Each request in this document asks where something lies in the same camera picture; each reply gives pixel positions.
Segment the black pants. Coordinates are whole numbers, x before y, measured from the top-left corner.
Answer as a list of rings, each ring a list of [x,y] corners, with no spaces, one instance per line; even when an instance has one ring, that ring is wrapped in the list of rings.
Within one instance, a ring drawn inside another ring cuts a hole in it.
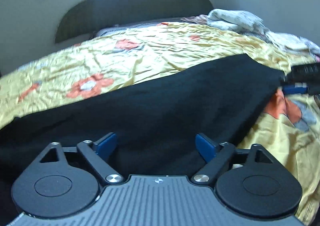
[[[110,165],[121,175],[191,176],[204,164],[195,136],[239,144],[283,76],[235,55],[13,119],[1,129],[1,225],[17,214],[13,182],[49,143],[72,147],[114,132]]]

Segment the yellow floral bedspread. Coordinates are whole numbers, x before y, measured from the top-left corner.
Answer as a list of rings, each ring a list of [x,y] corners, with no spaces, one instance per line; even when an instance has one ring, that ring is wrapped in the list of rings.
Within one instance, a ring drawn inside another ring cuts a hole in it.
[[[1,78],[1,125],[15,117],[71,104],[89,96],[176,74],[223,57],[247,54],[258,63],[288,72],[319,61],[308,53],[289,53],[254,36],[198,24],[162,23],[151,28],[116,31],[49,54]],[[293,95],[286,109],[273,104],[257,121],[242,147],[267,146],[300,181],[297,212],[305,224],[319,212],[319,107],[313,96]]]

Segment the crumpled white floral blanket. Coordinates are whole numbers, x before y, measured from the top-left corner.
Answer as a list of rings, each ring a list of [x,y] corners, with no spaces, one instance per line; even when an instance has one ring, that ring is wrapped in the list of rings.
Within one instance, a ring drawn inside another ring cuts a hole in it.
[[[181,21],[254,36],[273,44],[280,50],[296,55],[308,54],[317,63],[319,62],[319,46],[317,44],[304,37],[273,32],[265,27],[264,21],[260,17],[248,11],[214,9],[208,15],[183,17]]]

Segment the grey striped pillow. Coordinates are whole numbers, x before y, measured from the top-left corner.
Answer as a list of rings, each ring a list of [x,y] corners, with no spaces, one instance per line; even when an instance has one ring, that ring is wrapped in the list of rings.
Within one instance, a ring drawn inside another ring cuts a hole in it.
[[[161,23],[169,23],[169,22],[183,23],[182,18],[178,17],[178,18],[154,19],[154,20],[136,22],[136,23],[130,23],[130,24],[116,24],[112,27],[103,28],[99,31],[93,32],[93,34],[90,36],[90,39],[93,39],[96,37],[102,37],[107,34],[111,34],[113,32],[125,31],[127,29],[153,27]]]

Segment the dark upholstered headboard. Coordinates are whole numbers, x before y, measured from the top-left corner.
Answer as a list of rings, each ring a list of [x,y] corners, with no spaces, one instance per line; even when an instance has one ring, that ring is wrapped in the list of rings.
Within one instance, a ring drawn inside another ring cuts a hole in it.
[[[63,16],[55,43],[117,24],[205,15],[213,8],[210,0],[84,0]]]

